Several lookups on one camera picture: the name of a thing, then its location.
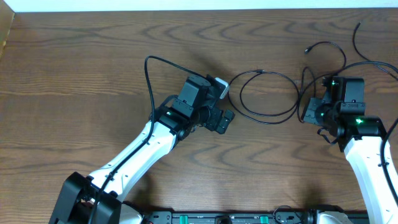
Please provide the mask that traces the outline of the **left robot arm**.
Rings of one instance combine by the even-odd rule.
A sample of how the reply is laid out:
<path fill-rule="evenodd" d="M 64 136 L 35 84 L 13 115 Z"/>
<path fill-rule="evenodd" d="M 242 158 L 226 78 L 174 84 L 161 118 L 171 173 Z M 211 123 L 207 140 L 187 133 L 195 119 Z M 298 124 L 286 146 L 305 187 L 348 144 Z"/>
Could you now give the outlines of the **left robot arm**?
<path fill-rule="evenodd" d="M 190 75 L 178 95 L 168 96 L 150 115 L 141 133 L 103 167 L 63 183 L 50 223 L 142 223 L 124 203 L 137 181 L 197 126 L 224 134 L 234 113 L 216 107 L 229 84 L 210 75 Z"/>

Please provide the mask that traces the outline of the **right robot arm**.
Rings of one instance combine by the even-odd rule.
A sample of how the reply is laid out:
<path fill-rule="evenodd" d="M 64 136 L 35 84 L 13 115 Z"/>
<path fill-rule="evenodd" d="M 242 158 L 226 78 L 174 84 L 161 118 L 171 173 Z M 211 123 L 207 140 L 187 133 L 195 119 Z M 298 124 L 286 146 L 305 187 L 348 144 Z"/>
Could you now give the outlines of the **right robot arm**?
<path fill-rule="evenodd" d="M 322 98 L 311 98 L 302 120 L 335 137 L 361 190 L 370 223 L 397 223 L 397 171 L 387 131 L 377 116 L 365 114 L 364 80 L 325 77 Z"/>

